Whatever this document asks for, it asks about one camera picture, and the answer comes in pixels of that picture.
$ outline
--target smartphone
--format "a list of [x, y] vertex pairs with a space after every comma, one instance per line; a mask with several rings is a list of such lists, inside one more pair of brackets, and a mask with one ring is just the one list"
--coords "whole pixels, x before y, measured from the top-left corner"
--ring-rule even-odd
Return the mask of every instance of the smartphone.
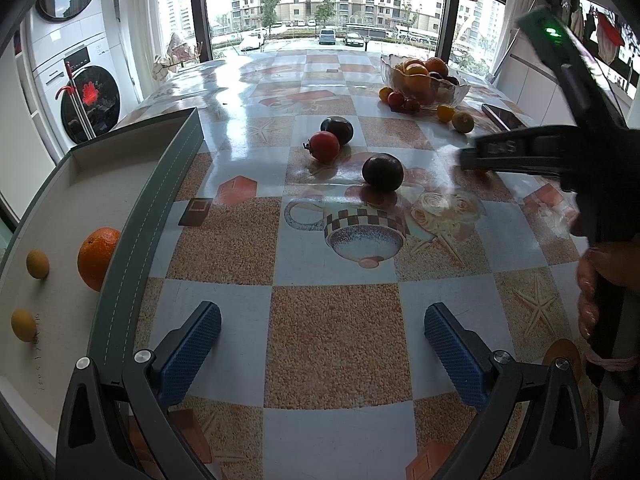
[[524, 127], [524, 123], [510, 110], [486, 103], [482, 104], [480, 109], [504, 132]]

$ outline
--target human hand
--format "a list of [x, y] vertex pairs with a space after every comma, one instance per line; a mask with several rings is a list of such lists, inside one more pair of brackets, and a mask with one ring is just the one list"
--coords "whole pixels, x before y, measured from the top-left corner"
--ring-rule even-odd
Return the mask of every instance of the human hand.
[[598, 323], [600, 312], [594, 301], [597, 274], [614, 285], [640, 292], [640, 244], [637, 242], [605, 242], [588, 249], [580, 258], [576, 271], [578, 328], [589, 339]]

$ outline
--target washing machine door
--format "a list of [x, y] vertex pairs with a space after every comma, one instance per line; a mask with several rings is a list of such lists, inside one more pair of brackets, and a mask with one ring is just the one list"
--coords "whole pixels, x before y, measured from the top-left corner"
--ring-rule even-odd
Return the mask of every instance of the washing machine door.
[[[110, 131], [120, 117], [120, 92], [113, 76], [101, 66], [87, 66], [74, 74], [82, 105], [96, 136]], [[76, 144], [87, 140], [71, 98], [62, 97], [62, 126]]]

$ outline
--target blue gripper pad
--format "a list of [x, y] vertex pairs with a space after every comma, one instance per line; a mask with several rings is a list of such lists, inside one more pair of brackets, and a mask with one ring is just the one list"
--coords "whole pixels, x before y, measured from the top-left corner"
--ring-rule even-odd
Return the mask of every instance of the blue gripper pad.
[[220, 309], [210, 301], [203, 301], [181, 328], [169, 332], [158, 345], [156, 352], [161, 352], [165, 341], [174, 348], [177, 344], [159, 370], [158, 403], [161, 406], [182, 402], [221, 328]]
[[491, 351], [478, 334], [465, 330], [444, 303], [433, 303], [424, 314], [424, 335], [442, 362], [460, 399], [481, 411], [489, 398]]

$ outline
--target screw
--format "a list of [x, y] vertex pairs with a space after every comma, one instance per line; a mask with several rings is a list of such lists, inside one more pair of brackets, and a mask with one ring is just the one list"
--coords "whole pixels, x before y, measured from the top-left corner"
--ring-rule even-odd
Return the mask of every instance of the screw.
[[505, 352], [504, 350], [496, 350], [494, 352], [494, 359], [496, 360], [496, 362], [499, 362], [500, 364], [505, 364], [511, 361], [511, 356], [509, 355], [508, 352]]
[[136, 352], [133, 358], [137, 363], [146, 363], [151, 359], [151, 352], [149, 350], [141, 350], [140, 352]]
[[89, 359], [88, 357], [81, 357], [78, 359], [78, 362], [76, 362], [76, 368], [78, 370], [84, 370], [85, 368], [88, 367], [90, 362], [91, 362], [91, 359]]
[[556, 359], [556, 368], [559, 368], [563, 372], [569, 369], [569, 361], [567, 361], [564, 357], [559, 357]]

